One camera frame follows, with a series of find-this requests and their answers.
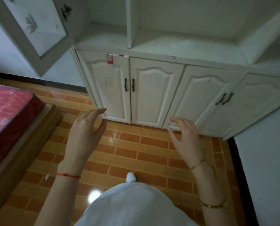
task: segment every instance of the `red string bracelet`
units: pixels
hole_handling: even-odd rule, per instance
[[[69,174],[59,174],[59,173],[57,173],[56,175],[64,176],[64,177],[70,177],[70,178],[81,178],[81,176],[74,176],[74,175],[69,175]]]

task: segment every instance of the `person's left hand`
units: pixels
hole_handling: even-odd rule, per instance
[[[96,149],[107,127],[107,120],[103,120],[99,128],[94,131],[95,120],[106,110],[106,108],[101,108],[87,111],[74,121],[69,133],[64,160],[58,166],[58,173],[81,175],[88,158]]]

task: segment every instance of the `mattress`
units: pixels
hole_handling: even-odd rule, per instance
[[[44,106],[31,92],[0,85],[0,162]]]

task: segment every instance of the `white shirt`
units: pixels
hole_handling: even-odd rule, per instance
[[[75,226],[198,226],[158,189],[140,182],[119,184],[100,195]]]

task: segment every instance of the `open cabinet door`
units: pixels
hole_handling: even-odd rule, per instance
[[[0,25],[39,76],[90,21],[87,0],[0,0]]]

